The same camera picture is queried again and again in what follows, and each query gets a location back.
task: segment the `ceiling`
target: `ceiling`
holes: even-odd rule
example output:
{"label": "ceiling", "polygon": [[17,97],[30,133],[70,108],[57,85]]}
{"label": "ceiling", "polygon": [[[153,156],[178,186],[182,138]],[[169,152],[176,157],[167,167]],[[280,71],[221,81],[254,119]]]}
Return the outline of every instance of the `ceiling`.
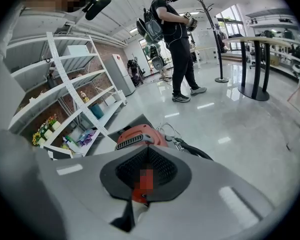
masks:
{"label": "ceiling", "polygon": [[[208,6],[213,5],[210,11],[211,16],[215,16],[224,9],[247,0],[204,0]],[[148,9],[152,0],[112,0],[112,2],[93,20],[83,19],[82,25],[87,25],[97,29],[99,32],[119,40],[127,40],[131,37],[130,30],[136,27],[137,18],[143,18],[143,8]],[[178,13],[193,12],[201,9],[202,6],[196,0],[179,0],[172,4]],[[199,13],[197,18],[204,19],[205,15]]]}

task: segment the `white flower pot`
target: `white flower pot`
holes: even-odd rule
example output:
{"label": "white flower pot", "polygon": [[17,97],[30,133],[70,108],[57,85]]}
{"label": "white flower pot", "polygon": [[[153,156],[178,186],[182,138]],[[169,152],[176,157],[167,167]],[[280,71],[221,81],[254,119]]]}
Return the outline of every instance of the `white flower pot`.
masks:
{"label": "white flower pot", "polygon": [[38,140],[39,146],[43,145],[45,142],[46,142],[46,140],[42,137]]}
{"label": "white flower pot", "polygon": [[59,128],[60,125],[61,125],[61,123],[59,123],[58,121],[56,121],[56,122],[52,125],[52,129],[55,131],[56,129]]}
{"label": "white flower pot", "polygon": [[46,139],[49,139],[49,137],[52,135],[52,131],[50,131],[49,129],[45,132],[44,137]]}

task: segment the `refrigerator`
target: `refrigerator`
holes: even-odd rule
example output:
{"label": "refrigerator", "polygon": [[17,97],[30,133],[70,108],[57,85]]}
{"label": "refrigerator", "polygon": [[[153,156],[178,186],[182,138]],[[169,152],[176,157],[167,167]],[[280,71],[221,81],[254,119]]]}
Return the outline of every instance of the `refrigerator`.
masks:
{"label": "refrigerator", "polygon": [[136,90],[128,74],[127,65],[124,64],[120,55],[112,54],[111,58],[104,62],[104,65],[114,85],[118,90],[122,90],[125,96],[131,95]]}

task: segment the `gray sneaker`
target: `gray sneaker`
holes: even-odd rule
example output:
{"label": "gray sneaker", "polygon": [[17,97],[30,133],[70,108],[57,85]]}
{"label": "gray sneaker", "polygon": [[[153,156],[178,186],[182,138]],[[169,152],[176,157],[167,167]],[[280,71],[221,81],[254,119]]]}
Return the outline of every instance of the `gray sneaker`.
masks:
{"label": "gray sneaker", "polygon": [[203,93],[206,92],[206,90],[207,90],[207,87],[199,87],[198,89],[195,89],[195,90],[193,90],[191,88],[191,95],[194,96],[194,95],[197,95],[197,94],[203,94]]}
{"label": "gray sneaker", "polygon": [[186,103],[186,102],[190,101],[190,98],[182,95],[181,93],[180,94],[172,94],[172,101]]}

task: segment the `shoe sole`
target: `shoe sole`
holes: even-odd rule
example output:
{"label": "shoe sole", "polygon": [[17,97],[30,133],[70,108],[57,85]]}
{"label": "shoe sole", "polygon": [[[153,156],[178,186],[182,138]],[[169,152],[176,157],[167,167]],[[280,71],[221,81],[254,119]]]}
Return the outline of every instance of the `shoe sole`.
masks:
{"label": "shoe sole", "polygon": [[203,92],[193,92],[193,93],[191,92],[190,95],[191,95],[191,96],[196,96],[196,95],[198,95],[198,94],[204,94],[206,91],[207,91],[207,90],[205,90],[205,91],[203,91]]}
{"label": "shoe sole", "polygon": [[176,98],[172,97],[172,101],[173,101],[173,102],[187,103],[187,102],[189,102],[190,100],[191,100],[190,98],[189,98],[189,99],[187,99],[187,100],[178,100],[178,99],[176,99]]}

